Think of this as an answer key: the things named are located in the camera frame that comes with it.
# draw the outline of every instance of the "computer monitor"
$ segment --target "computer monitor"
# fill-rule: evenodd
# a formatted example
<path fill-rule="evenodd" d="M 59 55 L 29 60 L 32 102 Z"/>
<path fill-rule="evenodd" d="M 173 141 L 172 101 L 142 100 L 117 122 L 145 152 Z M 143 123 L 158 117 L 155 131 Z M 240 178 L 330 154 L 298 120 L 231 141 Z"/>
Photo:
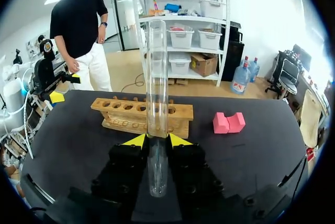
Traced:
<path fill-rule="evenodd" d="M 299 55 L 299 60 L 301 61 L 301 64 L 303 65 L 303 67 L 309 71 L 310 69 L 310 62 L 312 57 L 310 56 L 310 54 L 308 54 L 304 49 L 302 49 L 299 45 L 294 45 L 293 46 L 293 51 Z"/>

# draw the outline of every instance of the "white shelving unit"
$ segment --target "white shelving unit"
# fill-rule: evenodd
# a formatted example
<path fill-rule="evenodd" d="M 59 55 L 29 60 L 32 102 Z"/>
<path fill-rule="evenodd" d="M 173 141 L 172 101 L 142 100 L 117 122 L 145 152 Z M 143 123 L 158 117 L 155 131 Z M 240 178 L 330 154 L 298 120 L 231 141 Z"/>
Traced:
<path fill-rule="evenodd" d="M 163 21 L 202 21 L 206 23 L 214 23 L 214 24 L 223 24 L 226 25 L 226 20 L 219 20 L 214 18 L 208 17 L 201 17 L 201 16 L 174 16 L 174 15 L 167 15 L 167 16 L 153 16 L 153 17 L 144 17 L 139 18 L 140 23 L 149 22 L 155 19 L 161 19 Z"/>
<path fill-rule="evenodd" d="M 137 0 L 132 0 L 133 8 L 135 12 L 135 21 L 136 21 L 136 32 L 137 32 L 137 38 L 138 38 L 138 44 L 140 48 L 140 55 L 141 55 L 141 61 L 142 61 L 142 67 L 143 72 L 146 73 L 146 60 L 144 58 L 145 53 L 147 52 L 147 46 L 143 45 L 142 42 L 142 35 L 140 30 L 141 23 L 148 23 L 151 20 L 154 19 L 161 19 L 164 21 L 198 21 L 202 23 L 211 23 L 215 24 L 217 26 L 226 25 L 226 34 L 225 34 L 225 41 L 224 41 L 224 49 L 223 50 L 208 50 L 203 49 L 199 47 L 199 42 L 192 41 L 192 46 L 190 49 L 178 49 L 173 48 L 171 45 L 168 44 L 167 51 L 168 52 L 201 52 L 201 53 L 212 53 L 212 54 L 218 54 L 219 58 L 219 73 L 215 73 L 213 75 L 202 77 L 201 75 L 197 74 L 193 70 L 189 69 L 187 74 L 179 75 L 174 74 L 171 71 L 171 67 L 168 68 L 168 76 L 169 78 L 176 78 L 176 79 L 199 79 L 199 80 L 214 80 L 217 81 L 216 86 L 220 86 L 221 83 L 221 77 L 223 74 L 225 61 L 226 61 L 226 55 L 228 50 L 228 40 L 229 40 L 229 32 L 230 32 L 230 2 L 229 0 L 226 0 L 226 20 L 219 20 L 219 19 L 213 19 L 208 17 L 195 17 L 195 16 L 176 16 L 176 15 L 166 15 L 166 16 L 155 16 L 155 17 L 145 17 L 145 18 L 139 18 L 138 16 L 138 3 Z M 144 0 L 144 3 L 141 2 L 141 5 L 143 6 L 143 9 L 147 10 L 147 7 L 145 6 L 146 1 Z"/>

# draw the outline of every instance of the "shelf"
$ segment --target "shelf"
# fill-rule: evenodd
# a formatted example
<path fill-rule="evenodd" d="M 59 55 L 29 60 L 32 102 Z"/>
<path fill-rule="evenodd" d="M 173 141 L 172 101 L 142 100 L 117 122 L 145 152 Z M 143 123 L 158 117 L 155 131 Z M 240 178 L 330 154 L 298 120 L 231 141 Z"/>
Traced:
<path fill-rule="evenodd" d="M 199 75 L 198 73 L 194 72 L 191 69 L 188 69 L 188 73 L 185 74 L 185 75 L 174 74 L 174 73 L 172 73 L 170 64 L 169 64 L 169 67 L 167 69 L 167 76 L 170 79 L 201 79 L 201 80 L 218 80 L 219 79 L 219 75 L 217 73 L 214 73 L 212 75 L 203 77 L 203 76 Z"/>
<path fill-rule="evenodd" d="M 205 23 L 216 23 L 216 24 L 226 24 L 226 20 L 219 20 L 209 17 L 202 16 L 152 16 L 152 17 L 143 17 L 139 18 L 140 23 L 145 23 L 152 20 L 163 20 L 163 21 L 203 21 Z"/>
<path fill-rule="evenodd" d="M 199 53 L 211 53 L 211 54 L 223 54 L 224 51 L 217 49 L 217 50 L 209 50 L 203 49 L 199 47 L 198 42 L 192 42 L 192 45 L 189 49 L 182 49 L 182 48 L 174 48 L 171 46 L 171 42 L 167 45 L 168 52 L 199 52 Z"/>

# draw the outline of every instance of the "tube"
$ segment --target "tube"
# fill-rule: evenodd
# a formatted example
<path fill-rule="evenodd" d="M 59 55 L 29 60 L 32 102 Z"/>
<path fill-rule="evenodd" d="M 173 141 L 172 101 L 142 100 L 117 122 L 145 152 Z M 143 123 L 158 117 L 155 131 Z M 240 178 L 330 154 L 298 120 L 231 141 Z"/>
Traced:
<path fill-rule="evenodd" d="M 168 53 L 166 24 L 152 20 L 148 29 L 147 54 L 147 136 L 150 142 L 148 157 L 149 189 L 153 197 L 166 194 L 168 157 L 165 140 L 168 132 Z"/>

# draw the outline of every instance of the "cardboard box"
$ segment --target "cardboard box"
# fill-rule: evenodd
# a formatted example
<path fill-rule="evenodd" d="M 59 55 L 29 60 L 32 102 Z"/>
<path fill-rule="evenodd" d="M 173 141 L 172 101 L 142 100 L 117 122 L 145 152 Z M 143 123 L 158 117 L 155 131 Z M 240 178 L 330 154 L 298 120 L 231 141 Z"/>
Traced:
<path fill-rule="evenodd" d="M 218 57 L 214 54 L 191 54 L 191 69 L 201 76 L 209 76 L 216 72 Z"/>
<path fill-rule="evenodd" d="M 188 80 L 187 79 L 177 79 L 177 84 L 187 85 Z"/>
<path fill-rule="evenodd" d="M 169 79 L 168 84 L 169 85 L 175 84 L 175 79 Z"/>

